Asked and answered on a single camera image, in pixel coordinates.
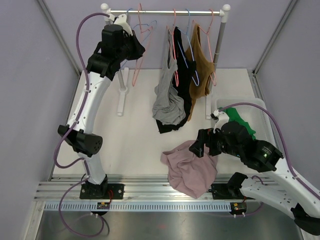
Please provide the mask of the pink tank top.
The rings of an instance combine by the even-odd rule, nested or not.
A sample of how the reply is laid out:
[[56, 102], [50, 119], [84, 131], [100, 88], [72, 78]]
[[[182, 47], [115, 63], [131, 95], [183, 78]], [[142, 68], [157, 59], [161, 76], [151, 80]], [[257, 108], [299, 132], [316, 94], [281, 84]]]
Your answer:
[[172, 150], [164, 151], [160, 161], [168, 167], [170, 186], [189, 197], [198, 199], [209, 190], [216, 179], [217, 156], [209, 155], [209, 148], [204, 148], [203, 157], [197, 157], [189, 151], [194, 140], [188, 140]]

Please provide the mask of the light blue hanger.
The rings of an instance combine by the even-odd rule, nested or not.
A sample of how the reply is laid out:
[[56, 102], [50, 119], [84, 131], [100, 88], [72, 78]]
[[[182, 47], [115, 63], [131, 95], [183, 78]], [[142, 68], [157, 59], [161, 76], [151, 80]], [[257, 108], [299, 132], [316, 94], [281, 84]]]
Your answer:
[[[131, 10], [134, 10], [134, 9], [129, 8], [125, 13], [127, 15], [128, 23], [130, 23], [129, 11], [131, 11]], [[148, 39], [151, 37], [154, 29], [157, 28], [158, 22], [157, 22], [157, 20], [152, 20], [149, 23], [142, 23], [141, 20], [139, 20], [139, 19], [140, 18], [138, 18], [138, 23], [136, 25], [130, 24], [130, 27], [138, 35], [139, 42], [141, 44], [144, 44], [145, 42], [149, 41]], [[121, 63], [121, 65], [120, 65], [121, 69], [124, 69], [127, 66], [127, 62], [128, 62], [128, 60], [125, 60]]]

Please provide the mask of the green tank top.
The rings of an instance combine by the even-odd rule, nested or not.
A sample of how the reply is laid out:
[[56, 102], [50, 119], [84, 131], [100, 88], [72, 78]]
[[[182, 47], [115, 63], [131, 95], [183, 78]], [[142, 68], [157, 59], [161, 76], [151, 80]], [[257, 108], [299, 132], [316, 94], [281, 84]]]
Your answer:
[[253, 140], [256, 139], [256, 136], [255, 136], [256, 131], [253, 130], [249, 125], [249, 123], [240, 116], [236, 108], [230, 107], [223, 110], [223, 112], [226, 113], [226, 115], [229, 117], [228, 122], [237, 122], [238, 124], [246, 128], [246, 130], [248, 131], [249, 135], [252, 137]]

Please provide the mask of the grey tank top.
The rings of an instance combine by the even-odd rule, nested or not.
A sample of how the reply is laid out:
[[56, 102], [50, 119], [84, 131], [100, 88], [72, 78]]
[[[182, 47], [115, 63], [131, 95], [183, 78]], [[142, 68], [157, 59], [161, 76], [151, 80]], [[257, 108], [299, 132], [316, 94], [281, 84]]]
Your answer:
[[169, 30], [163, 47], [162, 69], [158, 85], [154, 88], [156, 99], [152, 107], [152, 117], [164, 125], [177, 125], [185, 118], [184, 100], [178, 96], [173, 82], [178, 71], [177, 60], [173, 55], [173, 40]]

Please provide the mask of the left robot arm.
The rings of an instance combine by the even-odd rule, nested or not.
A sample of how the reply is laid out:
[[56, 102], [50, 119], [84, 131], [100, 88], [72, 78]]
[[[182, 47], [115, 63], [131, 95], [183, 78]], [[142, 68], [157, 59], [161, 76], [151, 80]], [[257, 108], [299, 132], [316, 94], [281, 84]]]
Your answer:
[[125, 60], [138, 60], [145, 48], [127, 23], [106, 25], [101, 41], [88, 58], [85, 84], [74, 115], [58, 134], [83, 161], [86, 180], [81, 185], [81, 199], [103, 199], [110, 196], [108, 177], [103, 170], [99, 151], [103, 138], [93, 133], [102, 98]]

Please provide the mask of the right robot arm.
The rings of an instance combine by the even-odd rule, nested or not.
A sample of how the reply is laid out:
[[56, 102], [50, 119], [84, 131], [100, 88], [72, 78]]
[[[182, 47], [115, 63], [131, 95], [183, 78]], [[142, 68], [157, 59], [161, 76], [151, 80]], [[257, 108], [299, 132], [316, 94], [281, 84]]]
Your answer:
[[227, 154], [240, 159], [248, 168], [273, 179], [285, 192], [255, 182], [247, 175], [235, 172], [226, 184], [230, 197], [247, 197], [265, 203], [289, 216], [305, 232], [320, 234], [320, 201], [312, 187], [303, 188], [289, 169], [283, 154], [265, 140], [253, 139], [247, 129], [236, 121], [221, 128], [200, 129], [189, 151], [197, 157]]

